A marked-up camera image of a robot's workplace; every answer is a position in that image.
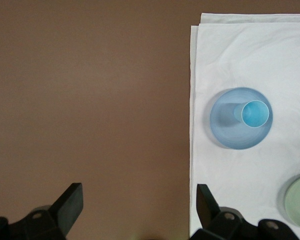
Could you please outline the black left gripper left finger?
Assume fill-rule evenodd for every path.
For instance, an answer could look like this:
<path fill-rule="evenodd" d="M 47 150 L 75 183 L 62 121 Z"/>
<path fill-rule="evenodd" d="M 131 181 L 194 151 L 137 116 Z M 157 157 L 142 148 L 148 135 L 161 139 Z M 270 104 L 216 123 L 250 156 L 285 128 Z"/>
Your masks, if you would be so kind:
<path fill-rule="evenodd" d="M 67 240 L 83 207 L 83 185 L 72 183 L 52 205 L 38 207 L 17 222 L 0 216 L 0 240 Z"/>

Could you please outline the white cloth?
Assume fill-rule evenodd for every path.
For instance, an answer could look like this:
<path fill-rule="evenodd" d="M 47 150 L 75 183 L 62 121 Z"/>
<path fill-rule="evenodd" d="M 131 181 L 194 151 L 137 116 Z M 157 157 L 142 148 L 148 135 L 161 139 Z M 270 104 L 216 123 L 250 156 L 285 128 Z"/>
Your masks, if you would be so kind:
<path fill-rule="evenodd" d="M 190 232 L 198 184 L 251 224 L 300 238 L 285 195 L 300 178 L 300 14 L 203 13 L 190 35 Z"/>

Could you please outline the green plate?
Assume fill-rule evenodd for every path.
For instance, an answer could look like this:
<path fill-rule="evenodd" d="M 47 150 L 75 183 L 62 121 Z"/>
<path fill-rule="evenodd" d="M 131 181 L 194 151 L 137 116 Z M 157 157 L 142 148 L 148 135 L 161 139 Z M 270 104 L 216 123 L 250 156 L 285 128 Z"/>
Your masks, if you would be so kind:
<path fill-rule="evenodd" d="M 289 221 L 300 227 L 300 174 L 293 176 L 285 185 L 283 209 Z"/>

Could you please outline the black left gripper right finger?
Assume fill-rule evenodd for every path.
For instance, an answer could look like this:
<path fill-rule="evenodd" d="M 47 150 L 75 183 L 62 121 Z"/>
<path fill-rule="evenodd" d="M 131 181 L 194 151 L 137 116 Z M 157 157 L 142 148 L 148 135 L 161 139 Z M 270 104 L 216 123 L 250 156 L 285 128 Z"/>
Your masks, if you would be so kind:
<path fill-rule="evenodd" d="M 189 240 L 300 240 L 279 220 L 262 219 L 253 225 L 236 209 L 219 207 L 206 184 L 196 187 L 196 211 L 202 228 Z"/>

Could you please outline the blue cup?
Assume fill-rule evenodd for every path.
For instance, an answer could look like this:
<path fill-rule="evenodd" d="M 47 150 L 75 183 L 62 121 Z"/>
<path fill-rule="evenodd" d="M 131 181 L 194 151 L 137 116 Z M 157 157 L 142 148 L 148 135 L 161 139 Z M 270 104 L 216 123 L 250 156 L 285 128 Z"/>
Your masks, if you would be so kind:
<path fill-rule="evenodd" d="M 263 101 L 252 100 L 238 104 L 233 110 L 233 115 L 245 126 L 259 128 L 268 121 L 270 110 Z"/>

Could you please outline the blue plate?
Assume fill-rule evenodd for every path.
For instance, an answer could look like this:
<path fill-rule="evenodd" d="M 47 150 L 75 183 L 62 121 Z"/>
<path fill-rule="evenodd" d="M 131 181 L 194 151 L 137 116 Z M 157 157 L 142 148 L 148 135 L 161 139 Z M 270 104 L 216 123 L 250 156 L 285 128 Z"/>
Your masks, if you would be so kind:
<path fill-rule="evenodd" d="M 269 118 L 261 127 L 248 127 L 234 117 L 234 108 L 250 101 L 262 101 L 269 108 Z M 216 98 L 209 114 L 209 126 L 213 136 L 220 144 L 234 150 L 249 149 L 259 144 L 270 132 L 272 123 L 273 110 L 270 102 L 261 92 L 248 87 L 225 91 Z"/>

